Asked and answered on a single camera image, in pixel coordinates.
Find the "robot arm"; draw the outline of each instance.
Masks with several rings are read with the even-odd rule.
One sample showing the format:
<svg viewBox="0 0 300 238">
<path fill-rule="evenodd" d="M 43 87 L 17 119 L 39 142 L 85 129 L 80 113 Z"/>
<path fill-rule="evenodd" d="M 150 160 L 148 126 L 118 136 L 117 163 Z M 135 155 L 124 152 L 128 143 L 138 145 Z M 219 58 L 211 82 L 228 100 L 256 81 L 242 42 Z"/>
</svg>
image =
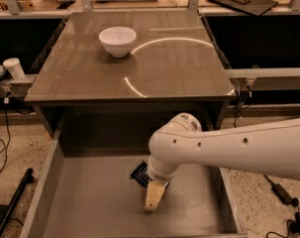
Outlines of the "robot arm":
<svg viewBox="0 0 300 238">
<path fill-rule="evenodd" d="M 300 118 L 202 132 L 182 113 L 151 136 L 151 179 L 170 181 L 180 165 L 197 163 L 300 180 Z"/>
</svg>

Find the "white bowl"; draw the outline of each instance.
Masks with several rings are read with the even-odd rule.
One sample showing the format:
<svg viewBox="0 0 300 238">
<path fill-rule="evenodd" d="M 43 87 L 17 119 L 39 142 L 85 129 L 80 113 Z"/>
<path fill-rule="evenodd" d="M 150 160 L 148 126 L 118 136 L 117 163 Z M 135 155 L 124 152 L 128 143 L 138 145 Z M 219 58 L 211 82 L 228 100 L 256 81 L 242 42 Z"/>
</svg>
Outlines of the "white bowl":
<svg viewBox="0 0 300 238">
<path fill-rule="evenodd" d="M 122 58 L 132 51 L 136 37 L 137 33 L 126 27 L 108 28 L 99 34 L 103 48 L 116 58 Z"/>
</svg>

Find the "table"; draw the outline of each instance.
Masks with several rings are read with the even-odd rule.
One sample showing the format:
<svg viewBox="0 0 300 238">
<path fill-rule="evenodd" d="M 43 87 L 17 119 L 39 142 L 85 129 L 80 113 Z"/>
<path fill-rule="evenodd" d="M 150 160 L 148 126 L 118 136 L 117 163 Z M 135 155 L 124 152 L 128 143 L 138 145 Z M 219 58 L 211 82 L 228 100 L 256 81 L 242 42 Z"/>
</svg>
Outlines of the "table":
<svg viewBox="0 0 300 238">
<path fill-rule="evenodd" d="M 121 59 L 98 40 L 113 26 L 138 35 L 136 48 Z M 175 111 L 181 104 L 205 103 L 219 129 L 236 97 L 200 17 L 179 9 L 73 13 L 25 101 L 53 134 L 67 106 Z"/>
</svg>

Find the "white cup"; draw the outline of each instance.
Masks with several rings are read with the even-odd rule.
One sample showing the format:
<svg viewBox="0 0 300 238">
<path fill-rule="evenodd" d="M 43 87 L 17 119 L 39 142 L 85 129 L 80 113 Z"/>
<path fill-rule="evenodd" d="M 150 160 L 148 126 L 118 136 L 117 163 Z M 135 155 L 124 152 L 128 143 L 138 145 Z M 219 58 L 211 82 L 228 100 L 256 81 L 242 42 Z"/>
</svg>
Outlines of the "white cup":
<svg viewBox="0 0 300 238">
<path fill-rule="evenodd" d="M 19 59 L 6 59 L 3 61 L 3 66 L 9 70 L 10 74 L 15 79 L 23 78 L 25 76 Z"/>
</svg>

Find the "speckled floor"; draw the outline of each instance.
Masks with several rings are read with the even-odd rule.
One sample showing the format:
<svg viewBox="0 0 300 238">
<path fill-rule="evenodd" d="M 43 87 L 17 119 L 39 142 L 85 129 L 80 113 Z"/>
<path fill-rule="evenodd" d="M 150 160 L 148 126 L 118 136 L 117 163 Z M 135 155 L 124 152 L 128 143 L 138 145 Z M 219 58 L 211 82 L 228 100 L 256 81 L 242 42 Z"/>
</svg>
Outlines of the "speckled floor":
<svg viewBox="0 0 300 238">
<path fill-rule="evenodd" d="M 238 127 L 296 118 L 299 107 L 252 107 L 244 110 L 243 117 L 237 119 Z M 223 123 L 223 129 L 234 127 L 235 112 L 229 110 Z M 5 116 L 0 113 L 0 138 L 8 141 Z M 28 168 L 34 170 L 35 181 L 28 184 L 12 217 L 24 222 L 37 185 L 46 155 L 50 147 L 50 137 L 35 114 L 9 115 L 11 142 L 8 149 L 8 161 L 0 175 L 0 204 L 8 204 L 20 179 Z M 0 167 L 4 161 L 0 155 Z M 287 236 L 286 222 L 294 219 L 297 208 L 283 205 L 271 192 L 270 184 L 262 175 L 226 170 L 235 196 L 238 211 L 241 213 L 244 227 L 250 238 L 265 237 L 269 231 Z M 300 201 L 300 181 L 270 177 L 282 184 L 293 197 Z M 22 224 L 9 221 L 3 237 L 19 237 Z"/>
</svg>

